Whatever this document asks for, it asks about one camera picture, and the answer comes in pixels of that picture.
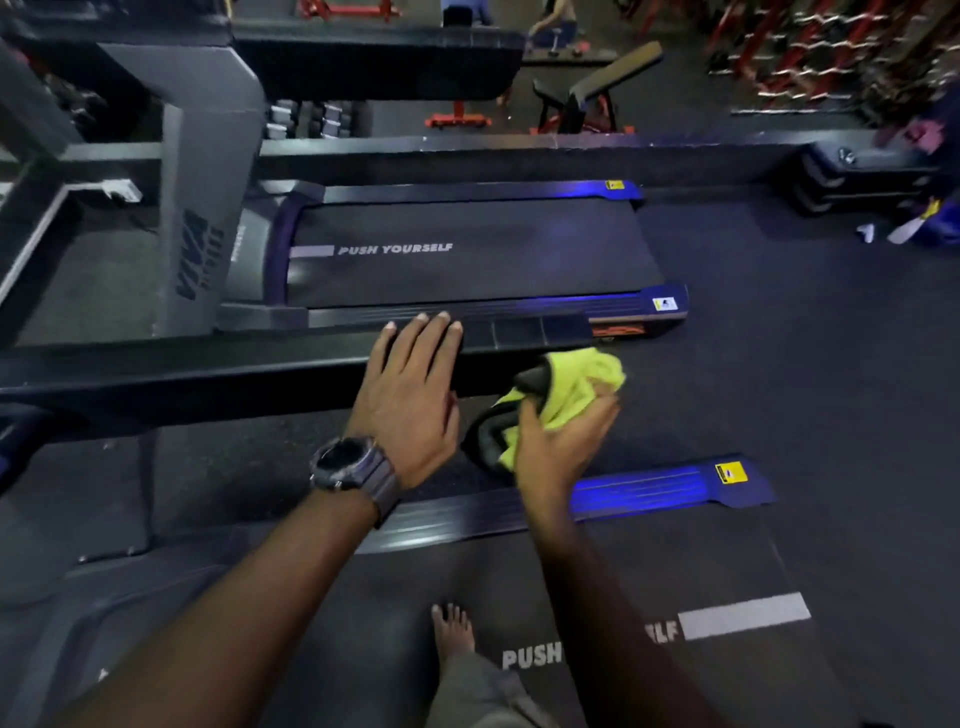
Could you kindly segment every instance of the forearm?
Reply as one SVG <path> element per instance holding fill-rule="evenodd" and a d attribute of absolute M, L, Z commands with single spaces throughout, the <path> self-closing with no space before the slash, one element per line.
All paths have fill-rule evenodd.
<path fill-rule="evenodd" d="M 531 531 L 587 723 L 726 726 L 662 648 L 564 512 Z"/>
<path fill-rule="evenodd" d="M 55 721 L 58 728 L 251 724 L 376 520 L 360 492 L 313 493 L 264 544 Z"/>

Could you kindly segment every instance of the left hand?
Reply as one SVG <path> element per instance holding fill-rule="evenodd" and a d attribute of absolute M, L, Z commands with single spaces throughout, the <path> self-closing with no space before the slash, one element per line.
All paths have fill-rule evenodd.
<path fill-rule="evenodd" d="M 416 488 L 457 451 L 460 409 L 450 391 L 464 329 L 449 314 L 421 313 L 396 337 L 392 323 L 373 345 L 346 437 L 376 440 L 404 490 Z"/>

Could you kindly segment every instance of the weight bench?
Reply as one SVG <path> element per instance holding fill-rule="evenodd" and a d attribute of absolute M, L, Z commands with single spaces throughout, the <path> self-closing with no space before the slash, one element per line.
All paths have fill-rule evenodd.
<path fill-rule="evenodd" d="M 550 88 L 540 79 L 534 80 L 534 93 L 543 106 L 540 123 L 532 133 L 612 133 L 617 132 L 611 89 L 632 79 L 638 73 L 663 59 L 663 48 L 657 42 L 646 43 L 618 61 L 594 71 L 574 84 L 567 93 Z M 588 117 L 589 105 L 596 101 L 598 116 Z M 551 110 L 556 113 L 550 116 Z M 623 131 L 631 133 L 633 128 Z"/>

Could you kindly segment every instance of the yellow warning sticker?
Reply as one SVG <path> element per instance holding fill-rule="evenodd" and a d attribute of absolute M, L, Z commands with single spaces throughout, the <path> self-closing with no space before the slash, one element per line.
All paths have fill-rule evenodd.
<path fill-rule="evenodd" d="M 743 463 L 739 460 L 732 463 L 718 463 L 716 469 L 724 485 L 745 483 L 750 479 L 747 477 L 747 472 L 743 470 Z"/>

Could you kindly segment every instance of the person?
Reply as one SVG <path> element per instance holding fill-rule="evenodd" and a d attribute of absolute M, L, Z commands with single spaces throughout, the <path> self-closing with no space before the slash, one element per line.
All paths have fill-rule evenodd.
<path fill-rule="evenodd" d="M 448 8 L 469 8 L 473 12 L 474 25 L 491 26 L 493 16 L 490 15 L 490 6 L 487 0 L 440 0 L 440 11 Z"/>
<path fill-rule="evenodd" d="M 535 48 L 565 48 L 577 37 L 573 0 L 545 0 L 543 16 L 527 34 Z"/>
<path fill-rule="evenodd" d="M 457 448 L 450 391 L 463 327 L 425 314 L 373 345 L 346 435 L 374 438 L 396 484 L 416 488 Z M 564 654 L 588 724 L 726 725 L 667 652 L 570 516 L 574 482 L 618 412 L 614 392 L 557 432 L 522 403 L 516 482 Z M 385 515 L 379 494 L 316 488 L 266 541 L 67 706 L 57 728 L 241 728 L 254 724 L 337 573 Z M 466 613 L 433 609 L 443 663 L 429 728 L 543 728 L 545 713 L 474 651 Z"/>

